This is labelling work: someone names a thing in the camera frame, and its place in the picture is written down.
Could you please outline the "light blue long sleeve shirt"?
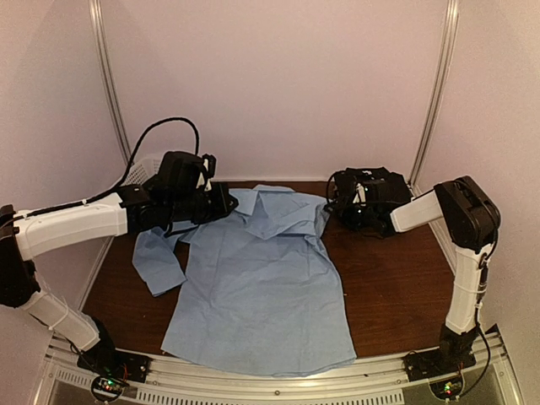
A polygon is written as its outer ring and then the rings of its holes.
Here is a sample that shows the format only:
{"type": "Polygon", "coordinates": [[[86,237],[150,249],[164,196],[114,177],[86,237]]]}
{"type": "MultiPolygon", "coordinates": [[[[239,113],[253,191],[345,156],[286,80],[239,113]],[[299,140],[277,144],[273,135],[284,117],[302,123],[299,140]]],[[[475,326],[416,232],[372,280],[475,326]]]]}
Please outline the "light blue long sleeve shirt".
{"type": "Polygon", "coordinates": [[[132,263],[153,295],[180,290],[161,348],[248,375],[306,376],[356,353],[325,200],[282,186],[236,188],[226,218],[141,233],[132,263]]]}

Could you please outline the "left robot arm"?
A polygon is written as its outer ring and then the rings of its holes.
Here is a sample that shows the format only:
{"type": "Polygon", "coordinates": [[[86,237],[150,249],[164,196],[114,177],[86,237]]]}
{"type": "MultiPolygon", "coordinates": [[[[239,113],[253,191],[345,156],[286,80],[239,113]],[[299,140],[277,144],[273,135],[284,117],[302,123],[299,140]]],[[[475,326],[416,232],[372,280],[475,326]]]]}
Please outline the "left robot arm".
{"type": "Polygon", "coordinates": [[[229,216],[239,202],[225,182],[215,182],[216,159],[168,152],[148,179],[119,184],[102,197],[35,211],[1,208],[1,304],[21,309],[63,335],[104,375],[121,368],[121,355],[105,343],[95,320],[40,286],[34,260],[87,240],[138,234],[173,223],[206,224],[229,216]]]}

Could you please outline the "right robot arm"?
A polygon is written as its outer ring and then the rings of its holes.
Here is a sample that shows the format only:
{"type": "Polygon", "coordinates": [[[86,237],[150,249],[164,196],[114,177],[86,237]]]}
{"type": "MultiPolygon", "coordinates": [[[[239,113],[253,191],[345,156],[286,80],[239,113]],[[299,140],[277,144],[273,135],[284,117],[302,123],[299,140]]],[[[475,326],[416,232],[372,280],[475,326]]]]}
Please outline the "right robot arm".
{"type": "Polygon", "coordinates": [[[327,212],[353,231],[386,238],[436,220],[445,222],[456,253],[451,305],[441,328],[433,366],[452,371],[481,333],[479,312],[487,290],[489,262],[499,239],[500,211],[468,175],[444,181],[418,197],[404,177],[385,168],[339,170],[331,174],[327,212]]]}

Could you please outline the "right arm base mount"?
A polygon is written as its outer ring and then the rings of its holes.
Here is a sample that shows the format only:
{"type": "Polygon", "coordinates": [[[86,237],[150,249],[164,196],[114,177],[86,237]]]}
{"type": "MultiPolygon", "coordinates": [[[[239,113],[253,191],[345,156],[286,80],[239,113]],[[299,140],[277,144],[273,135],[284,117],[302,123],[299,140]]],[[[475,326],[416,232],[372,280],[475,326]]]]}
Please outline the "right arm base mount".
{"type": "Polygon", "coordinates": [[[457,400],[465,391],[463,371],[476,364],[472,354],[448,360],[439,348],[410,351],[402,360],[410,382],[427,380],[435,398],[446,402],[457,400]]]}

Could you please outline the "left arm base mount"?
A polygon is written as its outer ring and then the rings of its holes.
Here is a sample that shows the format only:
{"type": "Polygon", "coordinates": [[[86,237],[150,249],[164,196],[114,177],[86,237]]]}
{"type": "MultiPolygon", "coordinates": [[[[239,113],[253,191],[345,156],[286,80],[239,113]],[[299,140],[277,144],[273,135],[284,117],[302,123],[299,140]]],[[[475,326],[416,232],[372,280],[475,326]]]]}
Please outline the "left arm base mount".
{"type": "Polygon", "coordinates": [[[135,397],[136,383],[147,380],[151,359],[149,356],[125,351],[116,351],[113,365],[106,366],[88,353],[78,355],[77,366],[92,371],[95,377],[90,382],[90,393],[101,403],[110,403],[122,397],[135,397]]]}

